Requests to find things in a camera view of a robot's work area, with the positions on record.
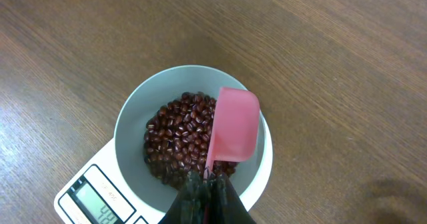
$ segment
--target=bowl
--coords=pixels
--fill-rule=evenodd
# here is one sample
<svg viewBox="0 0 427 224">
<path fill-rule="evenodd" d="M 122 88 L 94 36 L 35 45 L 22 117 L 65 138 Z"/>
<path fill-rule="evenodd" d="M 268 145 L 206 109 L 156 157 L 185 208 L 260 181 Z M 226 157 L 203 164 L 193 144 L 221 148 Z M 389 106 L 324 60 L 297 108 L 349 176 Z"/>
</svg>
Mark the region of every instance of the bowl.
<svg viewBox="0 0 427 224">
<path fill-rule="evenodd" d="M 153 177 L 143 160 L 145 124 L 162 105 L 183 92 L 199 91 L 218 98 L 220 87 L 246 89 L 223 71 L 199 65 L 184 65 L 161 71 L 145 80 L 125 102 L 115 126 L 115 152 L 119 169 L 129 188 L 144 203 L 165 213 L 177 191 Z M 230 181 L 249 210 L 266 187 L 273 161 L 272 139 L 262 113 L 254 155 L 239 163 Z"/>
</svg>

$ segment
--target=pile of beans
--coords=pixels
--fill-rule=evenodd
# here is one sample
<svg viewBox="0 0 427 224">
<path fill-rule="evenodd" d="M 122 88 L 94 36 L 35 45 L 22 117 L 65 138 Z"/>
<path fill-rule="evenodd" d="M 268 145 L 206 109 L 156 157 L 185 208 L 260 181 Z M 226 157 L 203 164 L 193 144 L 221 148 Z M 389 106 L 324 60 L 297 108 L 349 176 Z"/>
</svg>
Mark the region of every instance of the pile of beans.
<svg viewBox="0 0 427 224">
<path fill-rule="evenodd" d="M 160 107 L 147 122 L 144 160 L 163 184 L 180 189 L 190 170 L 203 177 L 215 106 L 216 100 L 203 93 L 183 93 L 181 99 Z M 213 173 L 230 176 L 236 165 L 215 161 Z"/>
</svg>

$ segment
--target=pink scoop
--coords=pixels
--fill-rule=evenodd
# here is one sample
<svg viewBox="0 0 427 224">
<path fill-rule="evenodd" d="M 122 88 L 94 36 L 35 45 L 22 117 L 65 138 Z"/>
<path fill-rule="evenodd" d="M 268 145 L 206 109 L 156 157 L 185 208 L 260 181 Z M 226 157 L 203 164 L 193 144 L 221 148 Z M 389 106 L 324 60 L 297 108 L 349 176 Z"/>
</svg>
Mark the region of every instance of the pink scoop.
<svg viewBox="0 0 427 224">
<path fill-rule="evenodd" d="M 254 154 L 259 121 L 260 102 L 252 92 L 220 89 L 205 166 L 209 173 L 214 161 L 242 162 Z"/>
</svg>

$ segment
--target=brown wooden surface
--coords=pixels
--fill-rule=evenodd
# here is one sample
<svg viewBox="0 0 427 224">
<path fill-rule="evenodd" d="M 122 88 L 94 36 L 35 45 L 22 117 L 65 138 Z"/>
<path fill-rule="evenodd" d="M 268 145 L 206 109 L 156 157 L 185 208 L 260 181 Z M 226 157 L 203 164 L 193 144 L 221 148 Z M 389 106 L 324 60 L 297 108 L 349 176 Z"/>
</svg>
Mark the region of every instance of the brown wooden surface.
<svg viewBox="0 0 427 224">
<path fill-rule="evenodd" d="M 0 4 L 0 223 L 60 223 L 54 196 L 127 96 L 189 63 L 261 101 L 258 223 L 427 223 L 427 0 Z"/>
</svg>

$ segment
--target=scale display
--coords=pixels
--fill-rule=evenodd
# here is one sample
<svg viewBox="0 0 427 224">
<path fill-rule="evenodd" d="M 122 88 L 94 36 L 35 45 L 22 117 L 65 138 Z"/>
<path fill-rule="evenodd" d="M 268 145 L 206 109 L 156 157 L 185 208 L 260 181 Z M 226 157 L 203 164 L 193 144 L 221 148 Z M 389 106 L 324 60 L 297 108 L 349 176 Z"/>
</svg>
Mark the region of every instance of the scale display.
<svg viewBox="0 0 427 224">
<path fill-rule="evenodd" d="M 103 202 L 93 188 L 84 182 L 74 193 L 77 202 L 84 208 L 83 212 L 96 224 L 114 224 L 118 218 L 113 211 Z"/>
</svg>

